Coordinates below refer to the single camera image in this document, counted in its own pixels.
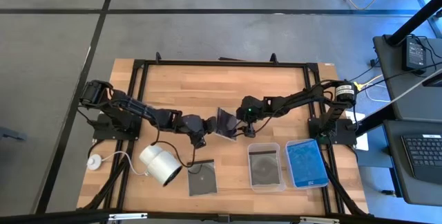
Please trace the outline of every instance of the blue container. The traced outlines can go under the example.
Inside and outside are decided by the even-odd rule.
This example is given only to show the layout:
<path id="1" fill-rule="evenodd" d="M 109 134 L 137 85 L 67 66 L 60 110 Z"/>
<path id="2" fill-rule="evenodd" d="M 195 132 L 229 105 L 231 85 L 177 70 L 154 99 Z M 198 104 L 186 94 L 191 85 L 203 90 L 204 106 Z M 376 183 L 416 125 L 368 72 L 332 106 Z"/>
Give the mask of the blue container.
<path id="1" fill-rule="evenodd" d="M 316 140 L 289 141 L 285 145 L 288 171 L 299 189 L 324 187 L 329 179 Z"/>

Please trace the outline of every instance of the wooden tabletop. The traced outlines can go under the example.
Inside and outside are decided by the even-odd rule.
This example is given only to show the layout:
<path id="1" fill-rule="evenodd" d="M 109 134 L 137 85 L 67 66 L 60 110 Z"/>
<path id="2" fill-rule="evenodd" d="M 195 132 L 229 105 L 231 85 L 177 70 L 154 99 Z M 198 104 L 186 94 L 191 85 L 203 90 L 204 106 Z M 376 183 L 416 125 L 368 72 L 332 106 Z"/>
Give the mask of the wooden tabletop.
<path id="1" fill-rule="evenodd" d="M 131 78 L 133 59 L 116 59 L 110 83 L 126 91 Z M 336 79 L 333 64 L 319 64 L 321 79 Z M 140 85 L 135 85 L 135 95 Z M 252 95 L 290 95 L 305 87 L 302 69 L 257 68 L 226 66 L 149 66 L 143 102 L 155 107 L 181 110 L 183 114 L 196 114 L 202 118 L 216 115 L 218 107 L 232 114 L 240 106 L 241 99 Z M 218 193 L 206 196 L 189 196 L 187 173 L 182 170 L 166 187 L 153 177 L 130 173 L 124 199 L 124 210 L 146 212 L 193 212 L 230 214 L 287 214 L 323 215 L 323 196 L 319 188 L 294 189 L 287 176 L 284 154 L 281 155 L 283 178 L 287 188 L 283 192 L 257 194 L 250 188 L 247 147 L 252 143 L 277 142 L 283 151 L 287 141 L 308 138 L 308 106 L 291 110 L 281 118 L 272 119 L 256 138 L 240 136 L 230 142 L 214 134 L 206 136 L 207 146 L 196 151 L 195 160 L 215 160 Z M 259 128 L 264 121 L 255 125 Z M 157 131 L 146 120 L 142 122 L 139 140 L 135 143 L 133 165 L 144 171 L 138 159 L 140 152 L 155 140 Z M 186 135 L 161 132 L 160 140 L 174 144 L 183 161 L 192 159 L 193 146 Z M 160 144 L 163 149 L 172 148 Z M 99 144 L 92 154 L 101 157 L 112 154 L 115 141 Z M 341 184 L 351 198 L 367 212 L 361 177 L 354 154 L 346 146 L 334 145 L 336 164 Z M 96 171 L 86 170 L 78 207 L 89 203 L 106 182 L 111 170 L 108 159 Z M 116 206 L 119 182 L 114 189 L 112 206 Z M 336 211 L 333 187 L 329 184 L 331 209 Z"/>

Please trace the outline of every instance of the white cable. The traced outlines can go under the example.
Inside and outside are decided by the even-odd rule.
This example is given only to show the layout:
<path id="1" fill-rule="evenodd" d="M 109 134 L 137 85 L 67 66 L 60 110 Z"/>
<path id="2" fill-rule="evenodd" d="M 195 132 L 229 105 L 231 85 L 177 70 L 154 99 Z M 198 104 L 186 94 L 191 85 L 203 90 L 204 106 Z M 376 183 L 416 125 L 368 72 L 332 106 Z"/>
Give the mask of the white cable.
<path id="1" fill-rule="evenodd" d="M 131 158 L 130 158 L 129 155 L 128 155 L 126 152 L 124 152 L 124 151 L 116 151 L 116 152 L 114 152 L 112 155 L 109 155 L 109 156 L 107 156 L 106 158 L 103 158 L 102 161 L 105 161 L 105 160 L 109 159 L 110 157 L 114 156 L 114 155 L 117 154 L 117 153 L 121 153 L 121 154 L 126 155 L 127 160 L 129 160 L 129 165 L 131 166 L 131 169 L 132 169 L 133 173 L 137 174 L 138 176 L 146 175 L 146 171 L 144 171 L 143 173 L 138 173 L 138 172 L 136 172 L 136 170 L 135 170 L 135 169 L 133 168 L 133 166 L 132 166 Z"/>
<path id="2" fill-rule="evenodd" d="M 382 85 L 375 85 L 375 86 L 379 86 L 379 87 L 381 87 L 381 88 L 387 88 L 386 86 L 382 86 Z M 390 102 L 389 100 L 377 100 L 377 99 L 373 99 L 373 98 L 370 97 L 370 95 L 368 94 L 368 90 L 365 90 L 365 94 L 366 94 L 366 96 L 367 96 L 369 99 L 371 99 L 371 100 L 373 100 L 373 101 L 375 101 L 375 102 Z"/>

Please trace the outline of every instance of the plastic box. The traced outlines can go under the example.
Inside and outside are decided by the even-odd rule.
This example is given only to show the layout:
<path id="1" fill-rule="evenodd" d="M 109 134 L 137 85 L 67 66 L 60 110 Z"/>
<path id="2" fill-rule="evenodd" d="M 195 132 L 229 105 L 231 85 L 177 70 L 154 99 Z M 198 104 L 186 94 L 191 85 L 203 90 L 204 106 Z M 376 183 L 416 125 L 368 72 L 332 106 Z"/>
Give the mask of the plastic box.
<path id="1" fill-rule="evenodd" d="M 250 144 L 247 151 L 252 190 L 257 193 L 284 191 L 279 144 Z"/>
<path id="2" fill-rule="evenodd" d="M 324 187 L 329 179 L 316 140 L 289 141 L 285 145 L 287 170 L 295 188 Z"/>

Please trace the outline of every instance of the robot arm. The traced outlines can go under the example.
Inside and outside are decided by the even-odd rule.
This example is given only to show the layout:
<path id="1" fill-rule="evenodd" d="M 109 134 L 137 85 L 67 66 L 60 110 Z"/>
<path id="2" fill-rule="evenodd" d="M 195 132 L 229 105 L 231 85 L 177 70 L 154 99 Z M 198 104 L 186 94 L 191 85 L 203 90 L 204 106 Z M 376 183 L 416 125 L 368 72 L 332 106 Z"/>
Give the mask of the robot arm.
<path id="1" fill-rule="evenodd" d="M 87 109 L 102 111 L 111 118 L 114 127 L 124 131 L 132 128 L 131 120 L 136 115 L 148 120 L 160 131 L 187 134 L 196 149 L 206 145 L 204 136 L 214 131 L 216 125 L 215 117 L 203 120 L 198 115 L 183 116 L 178 110 L 154 109 L 99 80 L 86 84 L 80 104 Z"/>
<path id="2" fill-rule="evenodd" d="M 335 100 L 323 96 L 324 90 L 334 87 Z M 323 102 L 330 106 L 328 112 L 321 117 L 318 135 L 332 136 L 336 121 L 345 109 L 350 109 L 356 104 L 356 87 L 348 81 L 331 80 L 325 84 L 314 85 L 311 89 L 303 89 L 299 93 L 287 97 L 264 97 L 258 100 L 252 96 L 242 99 L 241 106 L 236 110 L 236 117 L 247 123 L 242 127 L 246 137 L 254 138 L 256 133 L 253 123 L 264 118 L 279 118 L 288 114 L 296 107 L 309 104 L 310 102 Z"/>

